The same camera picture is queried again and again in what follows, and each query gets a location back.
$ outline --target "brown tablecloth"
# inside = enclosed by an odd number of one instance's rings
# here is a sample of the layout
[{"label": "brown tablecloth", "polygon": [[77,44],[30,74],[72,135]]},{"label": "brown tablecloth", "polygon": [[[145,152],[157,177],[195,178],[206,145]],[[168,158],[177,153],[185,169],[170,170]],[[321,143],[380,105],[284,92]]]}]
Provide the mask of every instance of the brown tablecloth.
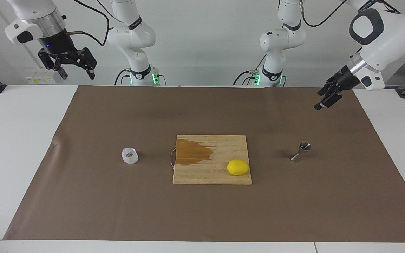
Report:
[{"label": "brown tablecloth", "polygon": [[[80,86],[4,238],[405,242],[405,182],[343,94],[316,111],[308,88]],[[246,135],[253,184],[173,185],[177,134]]]}]

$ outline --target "white table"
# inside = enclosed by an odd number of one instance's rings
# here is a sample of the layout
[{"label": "white table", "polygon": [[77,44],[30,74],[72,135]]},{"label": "white table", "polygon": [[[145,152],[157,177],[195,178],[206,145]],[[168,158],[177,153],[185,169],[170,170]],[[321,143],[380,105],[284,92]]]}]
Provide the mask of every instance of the white table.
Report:
[{"label": "white table", "polygon": [[[1,241],[76,89],[9,86],[0,95],[0,252],[405,252],[405,244],[384,243]],[[405,180],[405,99],[389,90],[354,91]]]}]

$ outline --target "table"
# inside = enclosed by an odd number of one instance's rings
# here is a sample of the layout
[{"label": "table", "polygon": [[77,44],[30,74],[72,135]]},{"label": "table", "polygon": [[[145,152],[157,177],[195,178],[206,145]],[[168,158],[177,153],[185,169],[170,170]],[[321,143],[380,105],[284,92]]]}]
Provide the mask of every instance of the table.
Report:
[{"label": "table", "polygon": [[[0,95],[0,239],[50,145],[77,86],[9,86]],[[354,90],[405,180],[405,99]],[[405,252],[405,244],[0,241],[0,252]]]}]

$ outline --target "metal jigger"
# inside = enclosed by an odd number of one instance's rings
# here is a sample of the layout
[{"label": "metal jigger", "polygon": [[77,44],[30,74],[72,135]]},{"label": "metal jigger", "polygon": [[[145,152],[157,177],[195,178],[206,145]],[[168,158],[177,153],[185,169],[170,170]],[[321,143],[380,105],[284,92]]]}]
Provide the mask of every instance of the metal jigger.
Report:
[{"label": "metal jigger", "polygon": [[311,148],[312,146],[310,145],[310,143],[306,141],[302,141],[301,143],[299,143],[299,151],[291,156],[291,162],[298,162],[299,161],[298,157],[302,155],[304,152],[308,152]]}]

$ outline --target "brown mat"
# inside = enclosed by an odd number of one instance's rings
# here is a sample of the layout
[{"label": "brown mat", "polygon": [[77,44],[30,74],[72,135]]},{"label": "brown mat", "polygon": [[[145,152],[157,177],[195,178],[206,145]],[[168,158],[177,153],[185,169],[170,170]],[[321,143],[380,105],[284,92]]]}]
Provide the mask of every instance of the brown mat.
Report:
[{"label": "brown mat", "polygon": [[[343,94],[81,86],[4,239],[405,242],[405,182]],[[253,184],[173,185],[177,134],[246,135]]]}]

